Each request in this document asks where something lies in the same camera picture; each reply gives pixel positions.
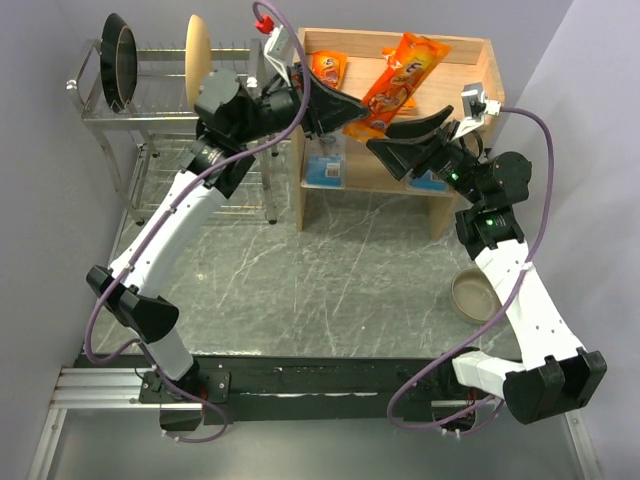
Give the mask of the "orange razor pack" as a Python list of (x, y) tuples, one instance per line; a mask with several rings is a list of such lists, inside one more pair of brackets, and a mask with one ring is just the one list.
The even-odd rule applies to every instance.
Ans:
[(340, 89), (346, 75), (348, 57), (336, 51), (316, 51), (312, 54), (311, 70), (324, 85)]
[[(385, 58), (387, 65), (391, 67), (394, 64), (394, 55), (396, 49), (392, 47), (384, 47), (381, 50), (383, 57)], [(411, 97), (408, 98), (404, 105), (400, 108), (398, 115), (399, 116), (413, 116), (418, 112), (418, 106), (416, 100)]]
[(361, 103), (369, 109), (364, 119), (350, 123), (343, 133), (365, 143), (382, 137), (408, 98), (451, 52), (443, 42), (405, 32), (395, 48), (394, 64), (387, 65)]

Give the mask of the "blue razor blister pack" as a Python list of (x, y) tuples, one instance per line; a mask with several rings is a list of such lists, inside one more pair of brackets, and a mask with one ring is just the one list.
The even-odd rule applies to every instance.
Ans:
[(405, 187), (410, 191), (427, 193), (447, 193), (448, 185), (439, 179), (433, 172), (426, 171), (420, 177), (407, 175), (405, 177)]
[(301, 184), (309, 188), (343, 189), (345, 183), (345, 135), (338, 132), (308, 140)]

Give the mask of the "wooden two-tier shelf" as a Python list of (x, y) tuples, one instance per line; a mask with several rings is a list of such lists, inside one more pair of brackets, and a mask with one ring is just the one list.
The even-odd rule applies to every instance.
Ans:
[[(361, 98), (386, 67), (383, 49), (397, 46), (402, 35), (395, 32), (308, 27), (298, 30), (298, 38), (309, 55), (326, 50), (346, 54), (348, 66), (342, 91)], [(505, 89), (489, 39), (442, 35), (435, 35), (433, 38), (450, 45), (452, 50), (413, 95), (417, 101), (419, 117), (434, 114), (443, 107), (452, 105), (452, 117), (460, 120), (463, 113), (462, 89), (465, 85), (476, 82), (483, 85), (490, 99), (501, 102), (505, 100)], [(296, 227), (303, 230), (306, 197), (312, 189), (306, 183), (311, 141), (300, 129), (294, 131), (292, 141)], [(366, 146), (353, 138), (346, 140), (343, 184), (347, 191), (425, 197), (428, 201), (431, 238), (434, 240), (440, 238), (450, 226), (459, 199), (452, 190), (437, 193), (408, 189), (404, 181), (395, 180)]]

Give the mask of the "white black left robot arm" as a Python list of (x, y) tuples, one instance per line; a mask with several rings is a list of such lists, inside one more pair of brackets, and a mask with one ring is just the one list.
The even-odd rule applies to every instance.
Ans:
[(176, 324), (179, 310), (162, 298), (163, 282), (202, 224), (226, 205), (260, 152), (296, 128), (323, 136), (362, 119), (355, 97), (324, 85), (297, 63), (274, 76), (259, 94), (227, 69), (203, 78), (194, 110), (197, 136), (173, 183), (139, 236), (109, 266), (94, 266), (87, 282), (116, 320), (164, 374), (163, 390), (184, 402), (200, 390), (199, 365)]

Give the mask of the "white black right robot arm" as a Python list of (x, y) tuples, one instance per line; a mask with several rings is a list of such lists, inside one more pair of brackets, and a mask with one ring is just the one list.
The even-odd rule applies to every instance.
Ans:
[(478, 133), (482, 115), (449, 121), (451, 111), (446, 107), (425, 119), (395, 123), (366, 146), (396, 179), (430, 171), (469, 202), (468, 209), (455, 215), (458, 240), (490, 282), (501, 308), (469, 340), (407, 380), (392, 395), (387, 418), (403, 429), (427, 430), (473, 412), (467, 407), (430, 423), (408, 423), (396, 416), (401, 398), (446, 363), (451, 365), (437, 375), (445, 396), (460, 398), (474, 388), (488, 400), (498, 400), (522, 424), (581, 409), (603, 380), (607, 363), (572, 333), (534, 266), (550, 206), (543, 206), (532, 244), (516, 219), (514, 205), (529, 197), (532, 164), (515, 151), (481, 161), (463, 139)]

